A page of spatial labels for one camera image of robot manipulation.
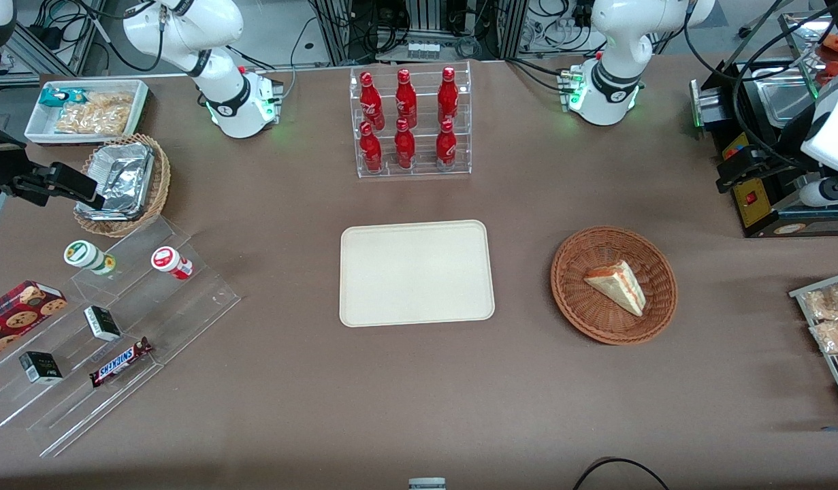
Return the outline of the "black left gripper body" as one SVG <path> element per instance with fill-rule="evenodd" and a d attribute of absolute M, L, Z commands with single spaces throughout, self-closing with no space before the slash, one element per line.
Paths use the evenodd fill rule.
<path fill-rule="evenodd" d="M 800 174 L 813 171 L 813 159 L 801 151 L 804 136 L 782 136 L 773 145 L 765 143 L 759 137 L 749 137 L 749 143 L 757 148 L 759 161 L 758 170 L 749 180 L 764 180 L 770 176 L 793 170 Z"/>

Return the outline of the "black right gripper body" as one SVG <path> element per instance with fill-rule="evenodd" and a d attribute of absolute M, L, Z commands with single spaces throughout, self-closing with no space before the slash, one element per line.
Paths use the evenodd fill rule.
<path fill-rule="evenodd" d="M 0 187 L 9 185 L 18 176 L 30 172 L 26 144 L 0 130 Z"/>

